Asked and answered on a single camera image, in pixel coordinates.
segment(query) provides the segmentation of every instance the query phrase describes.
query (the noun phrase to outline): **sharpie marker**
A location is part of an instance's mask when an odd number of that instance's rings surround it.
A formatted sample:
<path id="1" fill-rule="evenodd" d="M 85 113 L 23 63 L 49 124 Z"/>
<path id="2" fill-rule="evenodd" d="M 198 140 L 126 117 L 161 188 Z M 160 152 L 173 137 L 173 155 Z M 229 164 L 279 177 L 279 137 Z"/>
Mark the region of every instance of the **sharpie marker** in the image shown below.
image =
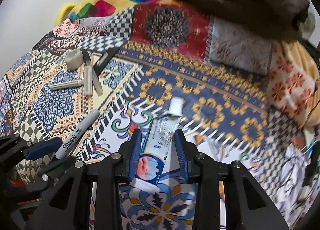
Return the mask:
<path id="1" fill-rule="evenodd" d="M 100 112 L 98 109 L 93 109 L 76 127 L 76 129 L 70 134 L 68 139 L 61 145 L 56 152 L 56 157 L 61 160 L 64 158 L 73 146 L 77 143 L 81 135 L 88 129 L 90 125 L 98 118 Z"/>

